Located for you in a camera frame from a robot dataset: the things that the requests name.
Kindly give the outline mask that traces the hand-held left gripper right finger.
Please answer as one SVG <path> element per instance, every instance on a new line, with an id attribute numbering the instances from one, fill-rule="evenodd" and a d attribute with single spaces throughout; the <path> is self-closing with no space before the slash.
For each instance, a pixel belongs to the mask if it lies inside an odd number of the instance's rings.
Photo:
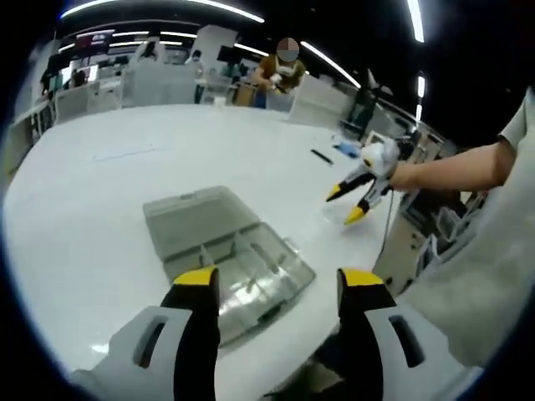
<path id="1" fill-rule="evenodd" d="M 446 336 L 398 304 L 371 272 L 337 271 L 339 336 L 349 396 L 359 400 L 457 400 L 481 370 L 458 363 Z"/>

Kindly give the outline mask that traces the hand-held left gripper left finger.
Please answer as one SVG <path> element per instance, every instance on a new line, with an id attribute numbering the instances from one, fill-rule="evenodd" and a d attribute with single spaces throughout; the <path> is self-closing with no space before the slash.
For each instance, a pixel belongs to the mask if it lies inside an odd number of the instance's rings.
<path id="1" fill-rule="evenodd" d="M 107 355 L 70 382 L 90 400 L 213 400 L 221 341 L 219 271 L 179 275 L 158 306 L 116 332 Z"/>

